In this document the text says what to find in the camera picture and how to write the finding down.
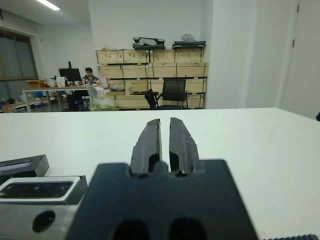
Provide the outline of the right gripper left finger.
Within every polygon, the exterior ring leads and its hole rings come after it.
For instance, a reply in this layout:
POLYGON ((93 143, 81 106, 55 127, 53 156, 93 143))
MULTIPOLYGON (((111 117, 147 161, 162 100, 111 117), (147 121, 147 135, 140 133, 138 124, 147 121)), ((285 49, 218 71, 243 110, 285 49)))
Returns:
POLYGON ((159 118, 147 122, 132 150, 130 174, 144 178, 154 171, 156 163, 162 161, 161 121, 159 118))

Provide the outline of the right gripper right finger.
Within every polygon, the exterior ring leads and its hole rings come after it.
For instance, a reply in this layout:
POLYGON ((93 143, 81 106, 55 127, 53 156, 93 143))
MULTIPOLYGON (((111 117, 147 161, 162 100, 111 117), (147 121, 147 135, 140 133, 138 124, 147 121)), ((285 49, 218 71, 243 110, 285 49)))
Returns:
POLYGON ((181 119, 172 117, 169 127, 169 162, 174 176, 188 176, 200 160, 197 145, 181 119))

